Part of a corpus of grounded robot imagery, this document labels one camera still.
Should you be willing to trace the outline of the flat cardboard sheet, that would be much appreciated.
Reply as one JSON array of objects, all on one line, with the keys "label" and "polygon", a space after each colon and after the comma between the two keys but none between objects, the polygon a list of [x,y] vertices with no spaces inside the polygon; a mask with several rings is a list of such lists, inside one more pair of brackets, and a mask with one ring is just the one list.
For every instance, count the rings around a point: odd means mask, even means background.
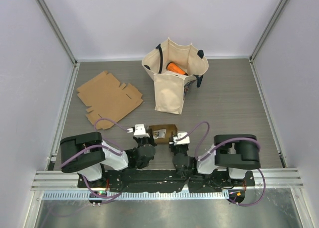
[{"label": "flat cardboard sheet", "polygon": [[142,102],[142,93],[132,84],[121,83],[112,73],[103,71],[79,86],[78,98],[84,103],[86,117],[96,129],[109,129]]}]

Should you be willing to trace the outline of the white snack packet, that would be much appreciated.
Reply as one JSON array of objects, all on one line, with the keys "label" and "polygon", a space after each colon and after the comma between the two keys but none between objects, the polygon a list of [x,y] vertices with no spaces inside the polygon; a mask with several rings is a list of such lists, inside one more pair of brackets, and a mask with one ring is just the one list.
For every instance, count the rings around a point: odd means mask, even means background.
[{"label": "white snack packet", "polygon": [[159,129],[153,131],[154,139],[162,139],[165,138],[166,135],[166,129]]}]

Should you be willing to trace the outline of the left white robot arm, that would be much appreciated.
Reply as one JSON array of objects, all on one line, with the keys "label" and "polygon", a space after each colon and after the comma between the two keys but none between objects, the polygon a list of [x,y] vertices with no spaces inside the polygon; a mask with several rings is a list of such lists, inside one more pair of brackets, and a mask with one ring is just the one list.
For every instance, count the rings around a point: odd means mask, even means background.
[{"label": "left white robot arm", "polygon": [[86,183],[100,188],[107,183],[106,167],[123,172],[142,169],[154,159],[156,143],[147,132],[144,137],[133,137],[137,147],[119,150],[102,139],[99,132],[91,132],[64,138],[60,141],[63,173],[77,173],[78,186]]}]

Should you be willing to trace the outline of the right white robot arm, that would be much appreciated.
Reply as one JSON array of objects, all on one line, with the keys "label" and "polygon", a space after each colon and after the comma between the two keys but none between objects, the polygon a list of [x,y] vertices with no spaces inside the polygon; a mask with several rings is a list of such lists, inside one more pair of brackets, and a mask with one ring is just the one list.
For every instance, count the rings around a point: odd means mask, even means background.
[{"label": "right white robot arm", "polygon": [[253,170],[261,168],[260,144],[251,134],[221,134],[214,136],[212,147],[203,155],[187,154],[189,138],[184,133],[171,136],[169,148],[174,154],[176,174],[187,179],[189,189],[232,189],[255,186]]}]

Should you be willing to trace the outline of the aluminium frame post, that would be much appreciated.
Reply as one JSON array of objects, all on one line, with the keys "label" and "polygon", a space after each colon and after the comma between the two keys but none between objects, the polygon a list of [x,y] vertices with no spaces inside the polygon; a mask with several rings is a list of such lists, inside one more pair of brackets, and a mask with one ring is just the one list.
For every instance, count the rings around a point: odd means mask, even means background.
[{"label": "aluminium frame post", "polygon": [[77,59],[75,58],[74,54],[72,53],[65,37],[63,36],[53,14],[51,13],[47,3],[45,0],[35,0],[42,11],[43,15],[45,16],[48,24],[52,28],[55,36],[57,37],[59,43],[61,44],[62,48],[66,52],[69,60],[71,61],[72,65],[75,66],[77,64]]},{"label": "aluminium frame post", "polygon": [[270,20],[268,21],[265,29],[263,30],[260,39],[258,40],[258,43],[256,44],[249,60],[252,63],[259,51],[261,50],[261,48],[263,47],[264,43],[266,42],[266,39],[268,38],[268,36],[270,35],[271,31],[273,30],[275,24],[277,23],[277,21],[279,20],[281,14],[283,13],[285,7],[287,6],[287,4],[289,3],[290,0],[279,0],[274,12],[272,13]]}]

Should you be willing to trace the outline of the right aluminium frame post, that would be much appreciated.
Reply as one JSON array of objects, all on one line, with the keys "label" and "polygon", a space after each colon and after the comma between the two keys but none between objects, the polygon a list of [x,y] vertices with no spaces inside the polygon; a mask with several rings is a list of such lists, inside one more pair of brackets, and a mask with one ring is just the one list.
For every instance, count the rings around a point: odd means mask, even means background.
[{"label": "right aluminium frame post", "polygon": [[290,0],[279,0],[274,12],[272,13],[270,20],[268,21],[265,29],[263,30],[260,39],[258,40],[258,43],[256,44],[249,60],[252,63],[259,51],[261,50],[261,48],[263,47],[264,43],[266,42],[266,39],[268,38],[268,36],[270,35],[271,31],[273,30],[275,24],[277,23],[277,21],[279,20],[281,14],[283,13],[285,7],[287,6],[287,4],[289,3]]}]

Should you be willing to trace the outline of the orange bottle in bag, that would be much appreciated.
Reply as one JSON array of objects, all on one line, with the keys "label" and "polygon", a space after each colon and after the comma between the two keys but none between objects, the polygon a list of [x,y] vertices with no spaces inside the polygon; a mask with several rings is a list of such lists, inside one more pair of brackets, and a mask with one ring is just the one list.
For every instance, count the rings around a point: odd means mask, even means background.
[{"label": "orange bottle in bag", "polygon": [[174,72],[174,73],[178,73],[178,74],[182,74],[182,75],[188,75],[182,68],[180,68],[177,64],[175,64],[174,62],[169,62],[166,66],[166,69],[168,71]]}]

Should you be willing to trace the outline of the beige canvas tote bag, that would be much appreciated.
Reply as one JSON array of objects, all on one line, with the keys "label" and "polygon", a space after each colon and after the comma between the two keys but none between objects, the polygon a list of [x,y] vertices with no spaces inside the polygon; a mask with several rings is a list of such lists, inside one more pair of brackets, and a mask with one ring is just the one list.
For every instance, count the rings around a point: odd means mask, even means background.
[{"label": "beige canvas tote bag", "polygon": [[[188,75],[168,71],[166,66],[174,62]],[[170,38],[160,43],[142,60],[142,66],[154,82],[155,110],[181,114],[185,96],[192,84],[199,88],[209,68],[204,51],[190,45],[179,45]]]}]

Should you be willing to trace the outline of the brown cardboard box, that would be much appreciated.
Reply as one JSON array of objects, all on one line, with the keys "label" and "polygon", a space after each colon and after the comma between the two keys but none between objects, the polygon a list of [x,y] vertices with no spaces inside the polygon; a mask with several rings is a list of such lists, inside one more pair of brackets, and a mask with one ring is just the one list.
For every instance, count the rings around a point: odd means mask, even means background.
[{"label": "brown cardboard box", "polygon": [[175,124],[150,125],[149,128],[153,131],[153,138],[156,144],[168,144],[170,138],[177,135]]}]

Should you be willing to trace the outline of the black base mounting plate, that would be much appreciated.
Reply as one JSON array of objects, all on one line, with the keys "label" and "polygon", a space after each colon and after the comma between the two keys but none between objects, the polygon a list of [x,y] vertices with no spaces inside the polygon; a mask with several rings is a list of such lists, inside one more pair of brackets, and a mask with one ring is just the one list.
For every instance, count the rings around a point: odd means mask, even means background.
[{"label": "black base mounting plate", "polygon": [[245,172],[243,179],[231,179],[228,170],[214,170],[210,175],[194,173],[188,177],[178,175],[175,170],[129,170],[107,171],[97,181],[85,182],[79,176],[78,188],[109,190],[120,193],[179,193],[185,185],[190,193],[220,192],[222,189],[234,187],[254,187],[252,171]]}]

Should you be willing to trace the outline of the left aluminium frame post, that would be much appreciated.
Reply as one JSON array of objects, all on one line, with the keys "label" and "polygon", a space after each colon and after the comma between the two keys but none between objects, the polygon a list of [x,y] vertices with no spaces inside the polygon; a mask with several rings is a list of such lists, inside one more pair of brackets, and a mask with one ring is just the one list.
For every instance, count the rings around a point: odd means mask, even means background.
[{"label": "left aluminium frame post", "polygon": [[61,44],[62,48],[66,52],[69,60],[71,61],[72,65],[75,66],[77,64],[77,59],[75,58],[74,54],[72,53],[65,37],[63,36],[53,14],[51,13],[47,3],[45,0],[35,0],[42,11],[43,15],[45,16],[48,24],[52,28],[55,36],[57,37],[59,43]]}]

